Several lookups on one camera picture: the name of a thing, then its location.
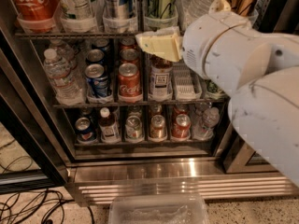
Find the yellow taped gripper finger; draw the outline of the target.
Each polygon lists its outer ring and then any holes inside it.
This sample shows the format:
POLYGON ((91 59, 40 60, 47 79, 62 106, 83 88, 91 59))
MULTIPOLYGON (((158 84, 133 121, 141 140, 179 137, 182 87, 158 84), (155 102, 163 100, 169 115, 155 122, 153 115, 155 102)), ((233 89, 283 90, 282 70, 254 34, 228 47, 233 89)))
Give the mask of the yellow taped gripper finger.
POLYGON ((174 63, 182 59, 182 36, 177 26, 138 34, 135 39, 138 46, 148 54, 174 63))
POLYGON ((226 0, 213 0, 208 13, 216 13, 216 12, 221 12, 221 11, 230 11, 231 6, 226 0))

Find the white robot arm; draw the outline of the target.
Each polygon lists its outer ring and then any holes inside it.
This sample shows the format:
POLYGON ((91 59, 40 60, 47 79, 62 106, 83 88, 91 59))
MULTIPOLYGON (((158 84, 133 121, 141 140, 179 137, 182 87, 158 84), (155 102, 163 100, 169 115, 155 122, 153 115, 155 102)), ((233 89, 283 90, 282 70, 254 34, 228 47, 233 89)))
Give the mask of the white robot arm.
POLYGON ((135 38, 148 54, 182 60, 221 88, 237 133, 299 186, 298 35, 258 32, 226 0, 214 0, 183 35, 168 27, 135 38))

